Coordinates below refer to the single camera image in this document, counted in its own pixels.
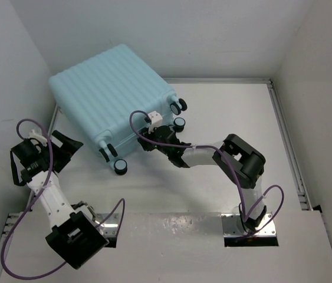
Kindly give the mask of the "light blue suitcase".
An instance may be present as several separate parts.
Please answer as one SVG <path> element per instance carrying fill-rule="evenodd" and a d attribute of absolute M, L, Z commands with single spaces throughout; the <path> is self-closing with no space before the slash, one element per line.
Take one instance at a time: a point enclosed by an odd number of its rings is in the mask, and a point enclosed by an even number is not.
<path fill-rule="evenodd" d="M 128 46 L 119 44 L 48 80 L 57 105 L 102 162 L 113 166 L 138 145 L 132 130 L 146 127 L 138 114 L 157 111 L 172 124 L 174 88 Z M 111 143 L 118 157 L 106 162 L 99 148 Z"/>

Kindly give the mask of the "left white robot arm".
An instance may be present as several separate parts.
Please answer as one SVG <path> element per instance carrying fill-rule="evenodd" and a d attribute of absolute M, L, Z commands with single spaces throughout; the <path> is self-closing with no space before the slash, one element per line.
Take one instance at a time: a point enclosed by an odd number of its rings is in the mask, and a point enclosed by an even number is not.
<path fill-rule="evenodd" d="M 95 219 L 71 205 L 61 191 L 58 173 L 83 146 L 59 131 L 52 135 L 61 142 L 58 146 L 45 136 L 31 130 L 29 136 L 10 150 L 13 183 L 27 185 L 46 211 L 51 232 L 47 244 L 74 269 L 79 269 L 108 240 L 96 227 Z"/>

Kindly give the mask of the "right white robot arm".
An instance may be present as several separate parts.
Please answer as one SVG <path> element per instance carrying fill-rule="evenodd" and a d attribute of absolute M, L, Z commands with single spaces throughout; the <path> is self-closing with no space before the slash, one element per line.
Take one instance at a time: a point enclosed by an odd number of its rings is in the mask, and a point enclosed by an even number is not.
<path fill-rule="evenodd" d="M 176 167 L 218 166 L 237 186 L 242 223 L 254 232 L 267 212 L 259 184 L 265 157 L 236 134 L 229 134 L 217 145 L 193 145 L 180 141 L 178 132 L 179 126 L 159 126 L 136 134 L 143 150 L 158 150 Z"/>

